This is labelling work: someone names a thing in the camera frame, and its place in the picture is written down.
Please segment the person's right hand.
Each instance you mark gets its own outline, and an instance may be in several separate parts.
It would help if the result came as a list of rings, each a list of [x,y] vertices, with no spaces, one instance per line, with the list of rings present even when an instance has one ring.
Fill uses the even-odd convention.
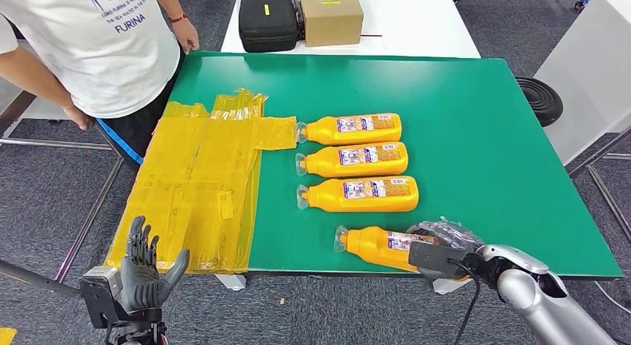
[[[61,108],[69,120],[75,122],[82,130],[90,129],[95,124],[95,119],[76,106],[64,106]]]

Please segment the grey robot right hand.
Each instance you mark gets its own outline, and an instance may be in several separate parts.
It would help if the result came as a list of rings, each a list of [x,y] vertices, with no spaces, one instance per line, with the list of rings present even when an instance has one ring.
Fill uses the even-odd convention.
[[[425,277],[462,281],[470,276],[465,262],[468,254],[475,253],[483,240],[459,222],[446,218],[423,221],[412,225],[408,233],[422,236],[410,243],[408,264]]]

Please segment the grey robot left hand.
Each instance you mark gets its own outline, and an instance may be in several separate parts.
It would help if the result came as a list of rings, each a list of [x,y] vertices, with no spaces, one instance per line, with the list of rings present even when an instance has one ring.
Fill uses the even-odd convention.
[[[150,239],[150,231],[151,225],[144,216],[132,220],[120,268],[121,304],[126,312],[160,309],[190,262],[190,251],[183,249],[170,270],[161,276],[156,267],[159,236]]]

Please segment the person's left hand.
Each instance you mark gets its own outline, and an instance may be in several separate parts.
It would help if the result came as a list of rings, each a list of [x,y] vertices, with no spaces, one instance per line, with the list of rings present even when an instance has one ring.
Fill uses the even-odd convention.
[[[171,26],[178,43],[186,55],[191,51],[199,50],[199,34],[188,18],[181,18],[177,22],[172,22]]]

